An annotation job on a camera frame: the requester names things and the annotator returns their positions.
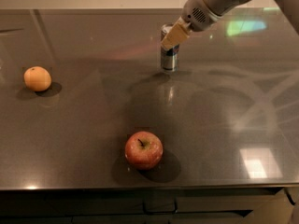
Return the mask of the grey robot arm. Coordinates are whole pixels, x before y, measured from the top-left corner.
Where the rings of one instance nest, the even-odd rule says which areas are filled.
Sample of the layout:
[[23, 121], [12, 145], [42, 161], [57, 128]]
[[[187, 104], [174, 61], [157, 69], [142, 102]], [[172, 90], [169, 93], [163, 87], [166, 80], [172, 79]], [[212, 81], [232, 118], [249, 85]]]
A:
[[[252, 0], [187, 0], [181, 15], [162, 39], [161, 46], [170, 50], [189, 38], [191, 32], [202, 32], [235, 7]], [[274, 0], [293, 29], [299, 33], [299, 0]]]

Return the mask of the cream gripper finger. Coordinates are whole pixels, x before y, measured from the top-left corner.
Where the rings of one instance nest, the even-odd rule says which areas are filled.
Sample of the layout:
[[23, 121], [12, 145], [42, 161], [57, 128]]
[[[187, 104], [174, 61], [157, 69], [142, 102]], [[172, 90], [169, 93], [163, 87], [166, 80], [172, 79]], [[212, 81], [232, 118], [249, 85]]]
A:
[[161, 46], [164, 50], [170, 50], [187, 40], [190, 34], [190, 23], [179, 18], [162, 39]]

